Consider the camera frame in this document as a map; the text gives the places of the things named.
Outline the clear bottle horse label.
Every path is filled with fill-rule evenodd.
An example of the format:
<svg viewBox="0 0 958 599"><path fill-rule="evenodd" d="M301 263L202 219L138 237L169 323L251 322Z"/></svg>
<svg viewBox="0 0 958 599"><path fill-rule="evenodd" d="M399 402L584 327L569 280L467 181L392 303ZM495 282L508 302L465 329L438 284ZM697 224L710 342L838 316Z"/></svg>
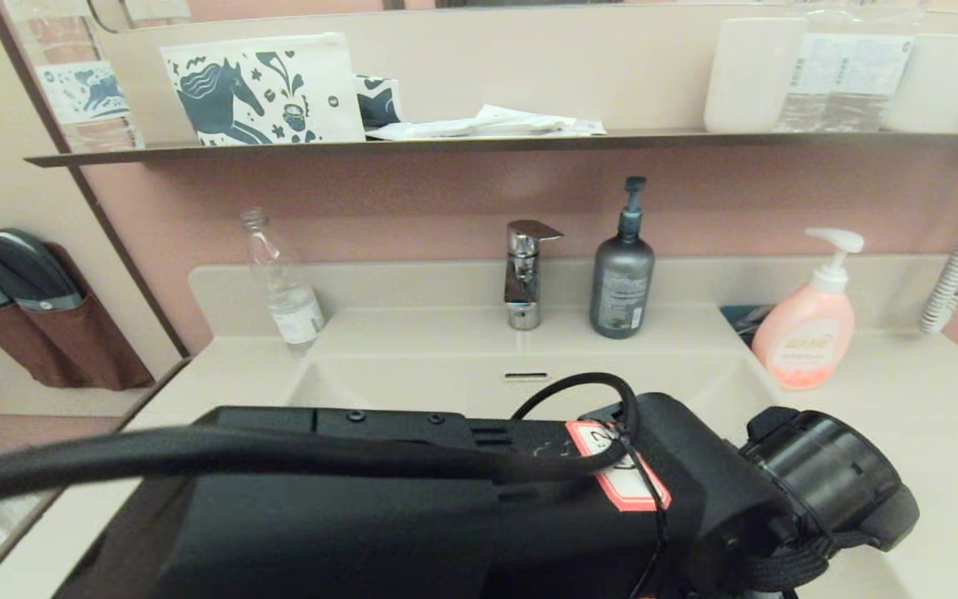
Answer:
<svg viewBox="0 0 958 599"><path fill-rule="evenodd" d="M145 146L87 0L2 0L69 151Z"/></svg>

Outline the dark grey pump bottle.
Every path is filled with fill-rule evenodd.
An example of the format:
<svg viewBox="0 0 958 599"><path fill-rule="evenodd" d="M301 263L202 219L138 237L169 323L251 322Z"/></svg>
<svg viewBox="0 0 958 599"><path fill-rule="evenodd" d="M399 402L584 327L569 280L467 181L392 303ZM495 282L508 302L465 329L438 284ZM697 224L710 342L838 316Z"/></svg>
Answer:
<svg viewBox="0 0 958 599"><path fill-rule="evenodd" d="M641 194L644 176L625 181L627 201L620 212L615 236L598 246L590 289L590 326L600 336L628 339L639 330L649 306L655 253L641 238Z"/></svg>

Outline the brown slipper holder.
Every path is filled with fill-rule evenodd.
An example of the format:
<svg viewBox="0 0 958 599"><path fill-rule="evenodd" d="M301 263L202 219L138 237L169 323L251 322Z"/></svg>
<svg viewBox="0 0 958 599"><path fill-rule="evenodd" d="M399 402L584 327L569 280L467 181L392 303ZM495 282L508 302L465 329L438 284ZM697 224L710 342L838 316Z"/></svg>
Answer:
<svg viewBox="0 0 958 599"><path fill-rule="evenodd" d="M76 291L22 304L18 314L27 328L18 363L50 388L120 392L151 386L152 374L64 247L42 247Z"/></svg>
<svg viewBox="0 0 958 599"><path fill-rule="evenodd" d="M0 306L0 348L47 387L69 383L67 365L56 346L16 304Z"/></svg>

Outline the chrome faucet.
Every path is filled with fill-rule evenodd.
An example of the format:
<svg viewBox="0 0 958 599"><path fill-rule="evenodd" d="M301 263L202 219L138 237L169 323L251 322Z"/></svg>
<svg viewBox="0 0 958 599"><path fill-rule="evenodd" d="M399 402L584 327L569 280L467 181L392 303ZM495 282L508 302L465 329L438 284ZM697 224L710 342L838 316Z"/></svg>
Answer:
<svg viewBox="0 0 958 599"><path fill-rule="evenodd" d="M563 232L539 220L514 220L506 225L508 250L503 303L511 329L529 331L540 325L541 243L563 236Z"/></svg>

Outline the beige sink basin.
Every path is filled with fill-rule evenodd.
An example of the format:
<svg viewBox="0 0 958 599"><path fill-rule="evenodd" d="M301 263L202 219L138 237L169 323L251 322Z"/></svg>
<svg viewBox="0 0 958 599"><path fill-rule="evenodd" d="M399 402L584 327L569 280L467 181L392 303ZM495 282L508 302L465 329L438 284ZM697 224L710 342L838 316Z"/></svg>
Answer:
<svg viewBox="0 0 958 599"><path fill-rule="evenodd" d="M600 421L620 409L604 384L577 384L510 417L551 384L594 372L623 379L641 407L645 477L627 460L597 485L649 521L650 490L661 494L669 538L647 596L788 599L842 549L889 552L919 521L915 496L870 440L829 414L777 406L774 386L727 353L324 357L292 401L485 418L494 428L479 429L479 443L516 441L539 454L554 441L522 429L554 421L564 451L598 452L609 435Z"/></svg>

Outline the clear labelled water bottle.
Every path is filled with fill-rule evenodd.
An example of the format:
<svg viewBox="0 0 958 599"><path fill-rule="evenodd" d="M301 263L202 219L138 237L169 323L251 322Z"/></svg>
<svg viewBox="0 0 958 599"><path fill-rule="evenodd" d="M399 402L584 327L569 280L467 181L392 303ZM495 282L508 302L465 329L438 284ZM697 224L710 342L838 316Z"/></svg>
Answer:
<svg viewBox="0 0 958 599"><path fill-rule="evenodd" d="M778 132L874 132L900 87L929 0L784 0L808 24Z"/></svg>

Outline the clear empty plastic bottle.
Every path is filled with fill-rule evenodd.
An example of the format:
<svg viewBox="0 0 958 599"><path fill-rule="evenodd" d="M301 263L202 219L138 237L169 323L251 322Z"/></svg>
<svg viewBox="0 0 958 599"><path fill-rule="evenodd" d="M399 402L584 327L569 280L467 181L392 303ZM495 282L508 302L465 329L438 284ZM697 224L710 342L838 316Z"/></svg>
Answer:
<svg viewBox="0 0 958 599"><path fill-rule="evenodd" d="M305 353L324 327L324 314L303 266L271 227L262 208L244 210L249 268L271 319L293 352Z"/></svg>

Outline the dark metal wall shelf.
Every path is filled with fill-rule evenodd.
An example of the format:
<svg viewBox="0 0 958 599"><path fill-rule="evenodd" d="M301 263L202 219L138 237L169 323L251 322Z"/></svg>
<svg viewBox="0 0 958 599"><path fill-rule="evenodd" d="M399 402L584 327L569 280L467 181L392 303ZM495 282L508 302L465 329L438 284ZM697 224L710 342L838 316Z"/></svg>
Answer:
<svg viewBox="0 0 958 599"><path fill-rule="evenodd" d="M266 156L392 155L392 153L468 153L516 151L652 151L666 148L735 146L955 146L958 133L762 133L711 134L699 130L619 130L607 136L529 136L494 139L421 139L406 141L335 141L255 146L160 145L129 151L54 153L27 156L24 160L41 168L109 166L190 159L244 159Z"/></svg>

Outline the white paper packets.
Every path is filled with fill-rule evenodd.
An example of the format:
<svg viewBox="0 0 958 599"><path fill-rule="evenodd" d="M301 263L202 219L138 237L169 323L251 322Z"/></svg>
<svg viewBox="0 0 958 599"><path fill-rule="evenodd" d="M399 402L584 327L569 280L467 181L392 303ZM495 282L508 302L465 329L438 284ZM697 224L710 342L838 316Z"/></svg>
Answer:
<svg viewBox="0 0 958 599"><path fill-rule="evenodd" d="M380 141L434 139L529 139L529 137L605 136L601 121L546 115L485 105L473 117L448 121L396 122L366 136Z"/></svg>

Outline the white horse print pouch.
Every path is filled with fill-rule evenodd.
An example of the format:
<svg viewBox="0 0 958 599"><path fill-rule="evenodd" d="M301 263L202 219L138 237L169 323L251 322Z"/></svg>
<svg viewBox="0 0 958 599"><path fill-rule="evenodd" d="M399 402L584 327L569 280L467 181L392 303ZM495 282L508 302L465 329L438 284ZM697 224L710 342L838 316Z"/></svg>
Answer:
<svg viewBox="0 0 958 599"><path fill-rule="evenodd" d="M160 47L202 146L365 141L345 34Z"/></svg>

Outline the pink soap pump bottle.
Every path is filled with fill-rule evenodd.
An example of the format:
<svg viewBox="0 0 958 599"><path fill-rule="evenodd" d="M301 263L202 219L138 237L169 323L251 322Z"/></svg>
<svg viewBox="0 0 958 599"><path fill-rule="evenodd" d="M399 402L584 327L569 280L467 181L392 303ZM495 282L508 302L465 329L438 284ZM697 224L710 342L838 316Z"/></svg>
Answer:
<svg viewBox="0 0 958 599"><path fill-rule="evenodd" d="M829 243L835 253L775 304L750 344L762 368L787 391L820 387L847 352L856 323L844 262L866 246L862 235L847 229L809 228L805 234Z"/></svg>

